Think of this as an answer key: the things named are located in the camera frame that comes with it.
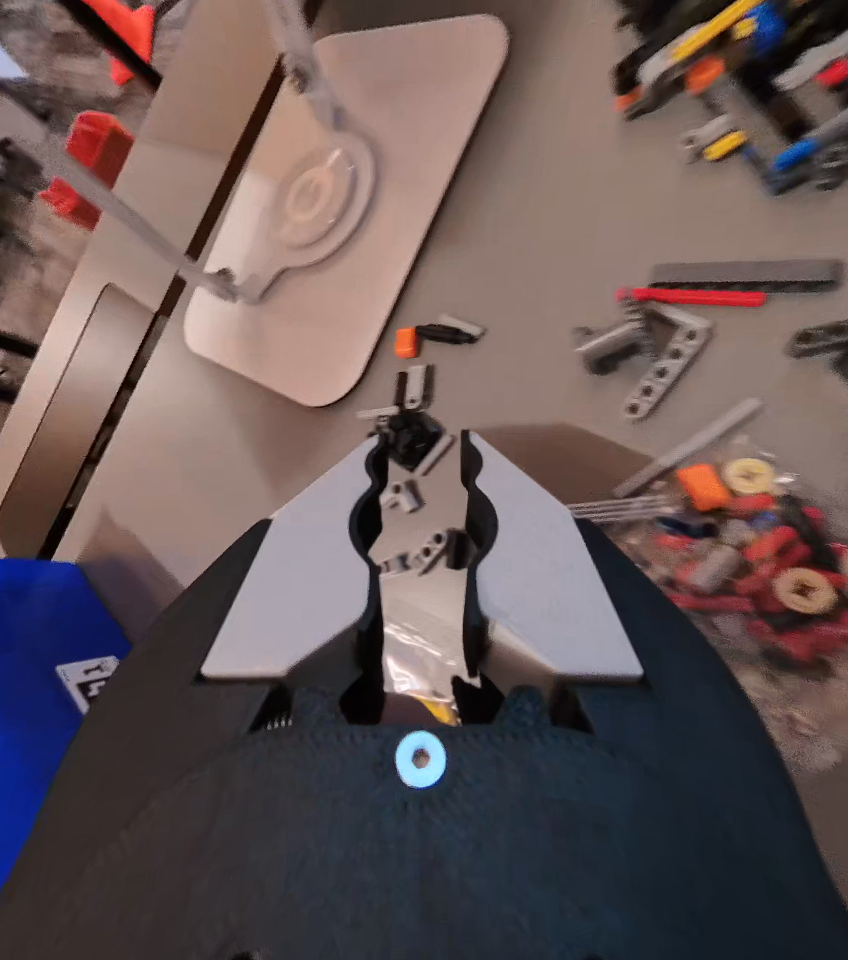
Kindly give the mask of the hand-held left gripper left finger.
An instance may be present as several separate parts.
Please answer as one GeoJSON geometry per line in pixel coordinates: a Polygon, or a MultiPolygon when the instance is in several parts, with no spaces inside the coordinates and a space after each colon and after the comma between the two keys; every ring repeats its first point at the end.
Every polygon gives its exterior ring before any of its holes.
{"type": "Polygon", "coordinates": [[[377,647],[388,454],[367,438],[277,510],[200,668],[207,681],[316,684],[324,670],[359,670],[377,647]]]}

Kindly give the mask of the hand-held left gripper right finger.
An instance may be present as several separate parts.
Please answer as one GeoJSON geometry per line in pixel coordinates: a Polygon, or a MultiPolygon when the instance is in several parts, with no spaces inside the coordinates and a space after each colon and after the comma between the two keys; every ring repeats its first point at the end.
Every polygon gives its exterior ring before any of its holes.
{"type": "Polygon", "coordinates": [[[475,431],[460,439],[467,493],[462,646],[496,687],[633,685],[643,666],[570,510],[475,431]]]}

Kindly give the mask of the light grey toy connector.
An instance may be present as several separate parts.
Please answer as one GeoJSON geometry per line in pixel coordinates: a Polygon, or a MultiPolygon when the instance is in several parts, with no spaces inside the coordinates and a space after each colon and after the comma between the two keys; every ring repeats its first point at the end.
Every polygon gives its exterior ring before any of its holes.
{"type": "Polygon", "coordinates": [[[412,476],[388,484],[380,495],[380,506],[385,512],[399,510],[404,515],[413,515],[425,505],[417,481],[412,476]]]}
{"type": "Polygon", "coordinates": [[[430,407],[436,368],[432,364],[411,366],[398,372],[394,405],[399,412],[419,413],[430,407]]]}
{"type": "Polygon", "coordinates": [[[446,558],[451,533],[450,528],[435,531],[415,549],[383,560],[378,564],[381,579],[393,579],[408,573],[427,574],[446,558]]]}

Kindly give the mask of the cluster of small dark parts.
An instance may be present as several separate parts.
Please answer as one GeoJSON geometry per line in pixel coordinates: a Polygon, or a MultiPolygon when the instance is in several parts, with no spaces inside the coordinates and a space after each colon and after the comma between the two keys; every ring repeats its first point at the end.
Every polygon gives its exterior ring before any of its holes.
{"type": "Polygon", "coordinates": [[[422,410],[391,405],[360,411],[357,418],[374,427],[390,459],[414,476],[425,476],[454,442],[447,429],[422,410]]]}

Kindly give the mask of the clear bag red tan parts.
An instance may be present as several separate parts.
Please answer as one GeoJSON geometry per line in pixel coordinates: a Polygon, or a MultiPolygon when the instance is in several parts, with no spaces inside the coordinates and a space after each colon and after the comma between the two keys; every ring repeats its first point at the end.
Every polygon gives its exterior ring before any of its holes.
{"type": "Polygon", "coordinates": [[[745,435],[628,498],[657,494],[686,506],[604,527],[719,645],[800,674],[848,658],[848,510],[745,435]]]}

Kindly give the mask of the black toy wheel disc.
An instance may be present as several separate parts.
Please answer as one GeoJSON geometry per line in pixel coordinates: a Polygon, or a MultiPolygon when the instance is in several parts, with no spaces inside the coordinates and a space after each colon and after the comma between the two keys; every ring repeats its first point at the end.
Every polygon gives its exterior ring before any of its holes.
{"type": "Polygon", "coordinates": [[[597,377],[613,373],[630,358],[657,355],[656,341],[641,306],[625,308],[620,321],[600,330],[576,327],[572,339],[585,371],[597,377]]]}

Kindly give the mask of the light grey holed toy beam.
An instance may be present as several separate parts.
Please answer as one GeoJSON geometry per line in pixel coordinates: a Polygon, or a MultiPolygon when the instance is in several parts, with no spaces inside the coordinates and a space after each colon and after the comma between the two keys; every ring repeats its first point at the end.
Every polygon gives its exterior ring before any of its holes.
{"type": "Polygon", "coordinates": [[[652,302],[646,306],[645,314],[669,325],[671,336],[624,402],[622,415],[632,423],[643,422],[657,411],[715,334],[709,320],[681,306],[652,302]]]}

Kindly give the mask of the blue plastic bin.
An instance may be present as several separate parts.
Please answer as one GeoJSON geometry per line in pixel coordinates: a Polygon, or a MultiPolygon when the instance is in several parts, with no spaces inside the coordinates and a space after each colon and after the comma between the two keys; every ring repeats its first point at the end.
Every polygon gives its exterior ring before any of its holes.
{"type": "Polygon", "coordinates": [[[0,888],[91,703],[129,651],[78,566],[0,558],[0,888]]]}

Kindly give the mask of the red toy axle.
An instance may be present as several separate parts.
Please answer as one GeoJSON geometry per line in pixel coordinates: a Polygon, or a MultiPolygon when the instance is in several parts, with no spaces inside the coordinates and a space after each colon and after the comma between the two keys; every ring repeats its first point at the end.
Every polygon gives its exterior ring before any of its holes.
{"type": "Polygon", "coordinates": [[[710,291],[694,289],[666,289],[662,287],[621,288],[615,294],[621,303],[631,299],[641,304],[673,306],[712,306],[728,308],[760,308],[768,294],[757,291],[710,291]]]}

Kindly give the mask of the dark grey flat toy beam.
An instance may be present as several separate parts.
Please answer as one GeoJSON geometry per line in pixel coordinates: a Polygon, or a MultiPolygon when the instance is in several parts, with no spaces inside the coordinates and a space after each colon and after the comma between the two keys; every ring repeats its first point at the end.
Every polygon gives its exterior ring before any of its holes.
{"type": "Polygon", "coordinates": [[[840,259],[674,262],[655,266],[652,289],[765,294],[819,294],[838,289],[847,267],[840,259]]]}

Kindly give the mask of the red plastic bin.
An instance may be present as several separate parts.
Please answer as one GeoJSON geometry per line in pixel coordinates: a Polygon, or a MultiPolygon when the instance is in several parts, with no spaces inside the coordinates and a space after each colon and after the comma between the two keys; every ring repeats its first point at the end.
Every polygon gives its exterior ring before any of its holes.
{"type": "Polygon", "coordinates": [[[131,8],[119,1],[84,1],[83,4],[100,21],[98,26],[88,27],[98,43],[108,52],[110,75],[113,83],[124,88],[136,76],[124,59],[118,56],[123,44],[138,60],[152,66],[155,9],[142,5],[131,8]]]}
{"type": "MultiPolygon", "coordinates": [[[[83,111],[74,119],[66,141],[67,153],[113,188],[135,144],[135,136],[113,114],[83,111]]],[[[98,207],[64,180],[54,177],[37,193],[55,216],[91,234],[101,217],[98,207]]]]}

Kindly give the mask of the toy car chassis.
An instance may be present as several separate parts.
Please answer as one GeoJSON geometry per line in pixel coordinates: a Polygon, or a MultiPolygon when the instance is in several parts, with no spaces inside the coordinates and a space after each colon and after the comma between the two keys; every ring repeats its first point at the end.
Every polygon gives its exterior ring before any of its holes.
{"type": "Polygon", "coordinates": [[[705,121],[687,162],[741,156],[766,193],[848,180],[848,2],[615,2],[635,46],[610,75],[626,122],[677,96],[705,121]]]}

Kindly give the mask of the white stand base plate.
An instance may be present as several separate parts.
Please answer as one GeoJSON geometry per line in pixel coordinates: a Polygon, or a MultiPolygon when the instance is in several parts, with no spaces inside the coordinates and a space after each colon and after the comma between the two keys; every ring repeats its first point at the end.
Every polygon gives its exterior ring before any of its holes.
{"type": "Polygon", "coordinates": [[[312,61],[337,110],[282,84],[206,261],[189,351],[299,405],[363,376],[502,72],[502,20],[471,14],[332,34],[312,61]]]}

